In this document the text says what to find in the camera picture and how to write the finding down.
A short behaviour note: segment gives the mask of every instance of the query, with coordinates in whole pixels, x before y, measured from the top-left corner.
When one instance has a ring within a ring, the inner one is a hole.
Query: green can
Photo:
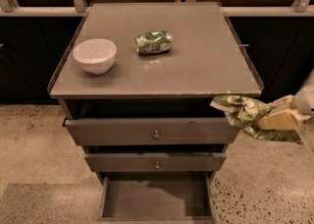
[[[136,38],[136,52],[144,55],[167,52],[172,42],[173,36],[167,30],[147,32]]]

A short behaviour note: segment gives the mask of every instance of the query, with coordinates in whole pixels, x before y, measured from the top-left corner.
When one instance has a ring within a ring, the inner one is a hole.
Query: speckled floor
[[[102,187],[59,106],[0,106],[0,223],[90,223]],[[239,133],[212,184],[226,223],[314,224],[314,122],[303,144]]]

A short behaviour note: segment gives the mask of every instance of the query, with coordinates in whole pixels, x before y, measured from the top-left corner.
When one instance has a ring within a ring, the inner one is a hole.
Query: drawer
[[[107,173],[99,221],[104,223],[221,224],[209,174]]]
[[[65,123],[77,145],[231,143],[226,118],[78,119]]]
[[[218,171],[226,153],[102,153],[87,154],[93,172]]]

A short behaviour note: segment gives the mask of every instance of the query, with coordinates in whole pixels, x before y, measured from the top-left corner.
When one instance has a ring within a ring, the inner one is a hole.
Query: drawer knob
[[[160,169],[160,165],[158,161],[155,162],[155,169]]]
[[[160,135],[159,135],[158,131],[155,131],[155,132],[154,132],[153,138],[154,138],[155,140],[158,140],[158,139],[160,138]]]

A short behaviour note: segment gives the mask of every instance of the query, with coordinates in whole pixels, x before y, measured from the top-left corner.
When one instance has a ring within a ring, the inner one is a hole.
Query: white bowl
[[[100,75],[106,73],[114,64],[117,46],[108,39],[90,39],[79,44],[73,55],[84,70]]]

